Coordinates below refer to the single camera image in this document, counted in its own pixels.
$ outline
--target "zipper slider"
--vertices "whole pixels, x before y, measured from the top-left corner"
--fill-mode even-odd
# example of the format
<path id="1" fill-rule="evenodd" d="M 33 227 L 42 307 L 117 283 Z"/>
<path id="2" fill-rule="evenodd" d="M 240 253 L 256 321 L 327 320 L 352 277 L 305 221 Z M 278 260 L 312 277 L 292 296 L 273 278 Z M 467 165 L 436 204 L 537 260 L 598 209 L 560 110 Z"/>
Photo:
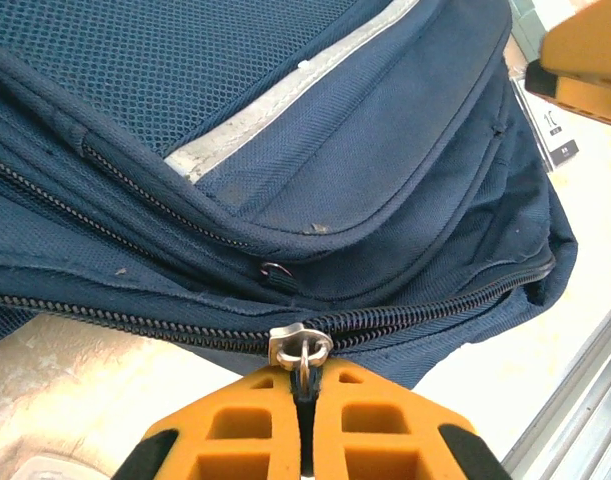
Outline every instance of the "zipper slider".
<path id="1" fill-rule="evenodd" d="M 269 331 L 269 364 L 281 366 L 288 372 L 298 370 L 303 392 L 309 389 L 310 367 L 325 363 L 334 343 L 329 335 L 305 328 L 302 323 Z"/>

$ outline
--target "front pocket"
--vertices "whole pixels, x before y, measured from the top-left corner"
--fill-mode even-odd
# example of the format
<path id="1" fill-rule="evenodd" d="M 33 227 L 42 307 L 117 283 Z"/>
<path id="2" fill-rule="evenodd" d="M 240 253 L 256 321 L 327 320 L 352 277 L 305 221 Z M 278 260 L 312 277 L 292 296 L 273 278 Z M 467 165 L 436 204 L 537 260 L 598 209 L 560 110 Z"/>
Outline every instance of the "front pocket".
<path id="1" fill-rule="evenodd" d="M 464 216 L 477 204 L 504 195 L 508 170 L 504 157 L 513 154 L 515 145 L 514 130 L 504 131 L 510 121 L 511 95 L 506 72 L 499 68 L 432 169 L 381 228 L 320 261 L 287 263 L 299 280 L 299 293 L 330 302 L 334 308 L 379 304 L 433 259 L 451 261 L 443 258 L 442 249 L 459 229 L 468 228 Z M 463 248 L 467 252 L 475 244 Z"/>
<path id="2" fill-rule="evenodd" d="M 156 200 L 135 199 L 28 113 L 0 96 L 0 194 L 69 229 L 124 249 L 187 288 L 204 285 L 285 303 L 259 285 L 260 260 L 200 233 Z"/>
<path id="3" fill-rule="evenodd" d="M 502 99 L 486 89 L 502 70 L 506 5 L 480 2 L 478 15 L 494 19 L 481 29 L 480 17 L 467 14 L 471 2 L 441 2 L 421 21 L 429 3 L 355 52 L 196 184 L 234 217 L 302 237 L 277 259 L 302 258 L 305 242 L 333 250 L 368 236 L 444 160 L 475 105 L 484 104 L 481 123 L 488 118 L 480 108 L 496 119 Z M 455 24 L 458 33 L 445 35 Z M 476 150 L 487 140 L 481 133 Z"/>
<path id="4" fill-rule="evenodd" d="M 500 286 L 492 284 L 438 305 L 325 314 L 188 292 L 120 251 L 61 229 L 0 197 L 0 307 L 66 315 L 181 345 L 257 356 L 267 352 L 270 328 L 301 321 L 331 333 L 336 354 L 409 384 L 410 375 L 420 378 L 424 369 L 460 343 L 500 333 L 558 298 L 576 252 L 559 220 L 554 252 L 560 264 L 550 275 L 545 266 L 516 272 L 498 280 Z M 19 224 L 24 226 L 22 237 L 17 235 Z M 526 289 L 518 286 L 526 282 L 538 285 L 529 289 L 530 295 L 543 292 L 538 295 L 543 302 L 531 301 Z M 410 358 L 418 364 L 410 364 Z"/>

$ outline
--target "black rubber grip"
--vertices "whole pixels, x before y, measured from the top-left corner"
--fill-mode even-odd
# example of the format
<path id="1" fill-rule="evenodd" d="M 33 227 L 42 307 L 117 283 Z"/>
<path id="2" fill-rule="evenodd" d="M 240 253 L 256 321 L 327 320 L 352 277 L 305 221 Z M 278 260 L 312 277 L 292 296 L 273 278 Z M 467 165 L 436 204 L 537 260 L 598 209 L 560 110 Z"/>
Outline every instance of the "black rubber grip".
<path id="1" fill-rule="evenodd" d="M 525 70 L 525 90 L 535 95 L 556 98 L 557 88 L 558 77 L 545 70 L 539 60 L 534 60 L 527 65 Z"/>
<path id="2" fill-rule="evenodd" d="M 309 377 L 307 393 L 300 387 L 298 371 L 292 372 L 290 382 L 296 415 L 298 416 L 298 430 L 301 436 L 301 475 L 314 476 L 314 417 L 316 416 L 316 400 L 321 388 L 322 369 L 312 368 Z"/>
<path id="3" fill-rule="evenodd" d="M 164 430 L 140 442 L 112 480 L 154 480 L 178 438 L 178 430 Z"/>
<path id="4" fill-rule="evenodd" d="M 512 480 L 478 435 L 456 425 L 438 427 L 467 480 Z"/>

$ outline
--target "zipper teeth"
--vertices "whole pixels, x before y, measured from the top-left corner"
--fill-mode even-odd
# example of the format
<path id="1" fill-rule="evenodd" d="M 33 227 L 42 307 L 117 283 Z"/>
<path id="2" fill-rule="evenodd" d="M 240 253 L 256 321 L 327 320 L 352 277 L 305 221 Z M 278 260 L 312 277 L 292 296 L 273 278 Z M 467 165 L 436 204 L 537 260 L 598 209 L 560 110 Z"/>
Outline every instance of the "zipper teeth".
<path id="1" fill-rule="evenodd" d="M 542 269 L 538 273 L 507 277 L 489 287 L 446 302 L 416 307 L 353 310 L 313 318 L 303 323 L 307 328 L 334 335 L 334 350 L 338 352 L 428 321 L 481 307 L 499 299 L 520 285 L 543 279 L 549 271 L 549 269 Z M 269 345 L 269 332 L 267 331 L 253 332 L 183 325 L 109 310 L 13 295 L 0 294 L 0 305 L 71 316 L 85 323 L 202 348 L 264 355 Z"/>
<path id="2" fill-rule="evenodd" d="M 0 305 L 73 316 L 85 323 L 101 325 L 141 336 L 218 350 L 240 353 L 266 353 L 269 342 L 268 332 L 249 332 L 182 325 L 164 320 L 154 320 L 136 315 L 126 315 L 97 308 L 18 297 L 15 295 L 0 295 Z"/>
<path id="3" fill-rule="evenodd" d="M 432 320 L 466 313 L 497 300 L 521 285 L 542 280 L 549 271 L 547 269 L 537 273 L 511 275 L 468 295 L 443 302 L 419 306 L 351 310 L 323 315 L 306 320 L 303 324 L 307 328 L 324 331 L 329 335 L 336 335 L 334 350 L 344 350 Z"/>
<path id="4" fill-rule="evenodd" d="M 163 210 L 168 215 L 171 215 L 179 222 L 184 225 L 196 230 L 202 235 L 208 236 L 213 240 L 217 240 L 221 243 L 226 243 L 227 245 L 235 246 L 235 247 L 249 247 L 249 244 L 245 242 L 238 242 L 236 240 L 230 240 L 229 238 L 221 237 L 220 235 L 216 235 L 215 233 L 210 232 L 209 230 L 205 230 L 203 227 L 196 225 L 195 223 L 190 222 L 185 217 L 182 217 L 178 213 L 174 212 L 168 206 L 162 204 L 160 201 L 156 200 L 156 198 L 152 197 L 149 193 L 143 190 L 141 187 L 136 185 L 133 180 L 127 178 L 120 170 L 118 170 L 114 165 L 112 165 L 109 161 L 105 159 L 100 153 L 91 148 L 88 145 L 83 145 L 83 149 L 99 161 L 105 168 L 110 170 L 115 176 L 117 176 L 123 183 L 129 185 L 133 190 L 135 190 L 141 197 L 145 198 L 148 202 L 154 204 L 157 208 Z"/>
<path id="5" fill-rule="evenodd" d="M 138 245 L 134 245 L 132 242 L 130 242 L 129 240 L 127 240 L 127 239 L 125 239 L 123 237 L 121 237 L 120 235 L 117 235 L 116 233 L 107 230 L 102 225 L 99 225 L 94 220 L 92 220 L 89 217 L 83 215 L 82 213 L 80 213 L 76 209 L 66 205 L 65 203 L 63 203 L 58 198 L 56 198 L 53 195 L 47 193 L 41 187 L 33 184 L 32 182 L 27 180 L 25 177 L 23 177 L 21 174 L 15 172 L 14 170 L 12 170 L 7 165 L 4 165 L 1 162 L 0 162 L 0 175 L 4 176 L 5 178 L 7 178 L 12 183 L 21 185 L 22 187 L 24 187 L 26 189 L 29 189 L 33 194 L 37 195 L 42 200 L 48 202 L 49 204 L 51 204 L 53 206 L 56 206 L 59 210 L 64 211 L 64 212 L 68 213 L 69 215 L 72 215 L 73 217 L 77 218 L 78 220 L 80 220 L 81 222 L 85 223 L 86 225 L 88 225 L 90 227 L 93 227 L 94 229 L 98 230 L 99 232 L 103 233 L 104 235 L 107 235 L 107 236 L 111 237 L 112 239 L 122 243 L 123 245 L 131 248 L 132 250 L 136 250 L 141 255 L 144 255 L 144 256 L 146 256 L 148 258 L 152 258 L 152 255 L 150 253 L 148 253 L 146 250 L 142 249 Z"/>

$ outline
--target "suitcase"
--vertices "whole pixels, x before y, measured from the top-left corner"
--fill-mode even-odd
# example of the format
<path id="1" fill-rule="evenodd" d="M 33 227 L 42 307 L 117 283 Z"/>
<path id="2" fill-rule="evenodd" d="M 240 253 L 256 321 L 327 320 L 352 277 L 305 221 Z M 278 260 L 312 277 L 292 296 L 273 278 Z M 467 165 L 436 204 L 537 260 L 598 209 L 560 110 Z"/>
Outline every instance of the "suitcase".
<path id="1" fill-rule="evenodd" d="M 301 322 L 412 387 L 577 243 L 498 0 L 0 0 L 0 338 L 38 312 L 247 373 Z"/>

